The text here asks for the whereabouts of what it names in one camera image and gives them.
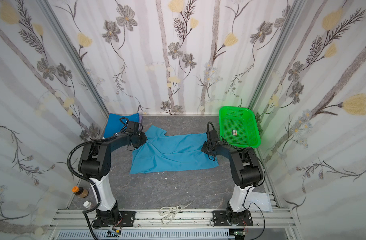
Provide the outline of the light blue t shirt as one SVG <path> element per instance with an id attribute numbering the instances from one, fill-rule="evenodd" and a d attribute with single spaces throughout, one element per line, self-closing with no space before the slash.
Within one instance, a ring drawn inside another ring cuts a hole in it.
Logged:
<path id="1" fill-rule="evenodd" d="M 178 172 L 212 169 L 219 166 L 217 158 L 201 151 L 206 134 L 166 136 L 167 131 L 151 126 L 148 140 L 133 151 L 131 175 L 156 172 Z"/>

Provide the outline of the green plastic basket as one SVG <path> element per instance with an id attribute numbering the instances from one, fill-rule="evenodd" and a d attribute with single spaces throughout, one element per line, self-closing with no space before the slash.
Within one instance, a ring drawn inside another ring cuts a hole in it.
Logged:
<path id="1" fill-rule="evenodd" d="M 240 148 L 258 148 L 261 137 L 255 114 L 250 109 L 224 106 L 219 110 L 220 136 Z"/>

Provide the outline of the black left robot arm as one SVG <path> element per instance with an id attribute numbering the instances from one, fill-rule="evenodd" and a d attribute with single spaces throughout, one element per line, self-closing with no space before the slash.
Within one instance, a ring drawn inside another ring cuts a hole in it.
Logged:
<path id="1" fill-rule="evenodd" d="M 96 205 L 83 211 L 90 229 L 118 226 L 124 222 L 109 181 L 112 152 L 129 146 L 138 149 L 147 141 L 141 123 L 125 117 L 120 118 L 120 123 L 123 127 L 111 137 L 83 142 L 67 156 L 66 164 L 71 174 L 89 183 L 95 195 Z"/>

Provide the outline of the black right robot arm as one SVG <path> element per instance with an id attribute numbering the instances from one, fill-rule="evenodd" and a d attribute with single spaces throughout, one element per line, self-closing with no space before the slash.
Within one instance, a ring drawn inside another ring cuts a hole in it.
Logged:
<path id="1" fill-rule="evenodd" d="M 213 223 L 215 226 L 230 225 L 252 226 L 253 220 L 246 200 L 249 193 L 265 181 L 265 171 L 260 159 L 256 156 L 253 148 L 240 148 L 228 143 L 215 130 L 212 122 L 207 123 L 207 140 L 201 151 L 210 160 L 214 161 L 217 156 L 223 156 L 229 160 L 232 179 L 235 183 L 232 197 L 227 203 L 223 215 L 215 214 Z"/>

